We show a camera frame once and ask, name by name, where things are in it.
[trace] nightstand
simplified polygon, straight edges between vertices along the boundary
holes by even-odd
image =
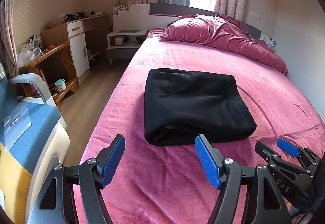
[[[114,59],[132,59],[141,44],[136,41],[137,37],[145,39],[148,30],[121,30],[114,31],[107,35],[108,48],[106,49],[106,57],[111,63]],[[122,45],[112,44],[116,36],[127,37],[127,42]]]

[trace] chair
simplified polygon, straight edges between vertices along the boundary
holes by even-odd
[[[20,98],[27,102],[31,126],[5,153],[3,119],[19,102],[9,84],[20,83],[35,87],[41,99]],[[15,224],[24,224],[46,176],[55,164],[63,162],[70,139],[48,87],[36,74],[0,78],[0,110],[0,189],[4,193],[4,211]]]

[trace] floral decal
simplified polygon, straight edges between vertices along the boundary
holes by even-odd
[[[113,10],[113,14],[115,15],[119,15],[119,12],[129,12],[130,11],[130,6],[131,4],[129,5],[119,5],[119,6],[115,6],[114,10]]]

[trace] pink bedsheet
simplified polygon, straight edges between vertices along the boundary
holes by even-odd
[[[160,67],[230,74],[236,78],[257,129],[245,140],[212,144],[225,157],[246,166],[265,163],[254,150],[255,143],[262,141],[291,161],[276,147],[279,137],[322,155],[324,123],[282,73],[239,54],[151,37],[133,57],[114,90],[81,160],[96,157],[116,134],[126,138],[126,149],[113,181],[102,191],[114,224],[205,224],[218,196],[204,174],[194,145],[157,147],[144,139],[146,78],[150,69]],[[86,224],[79,187],[74,190],[80,223]],[[243,188],[234,223],[240,223],[244,201]]]

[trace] metal screw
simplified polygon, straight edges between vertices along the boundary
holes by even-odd
[[[226,158],[226,159],[225,159],[225,163],[226,163],[227,165],[232,165],[232,164],[234,163],[234,160],[231,159],[231,158]]]
[[[60,170],[62,168],[62,164],[56,164],[54,166],[54,170]]]
[[[263,164],[259,164],[257,165],[258,169],[261,169],[261,170],[265,170],[266,169],[266,165],[263,165]]]
[[[97,161],[96,161],[96,158],[89,158],[89,159],[87,160],[87,164],[89,164],[89,165],[93,165],[95,162],[97,162]]]

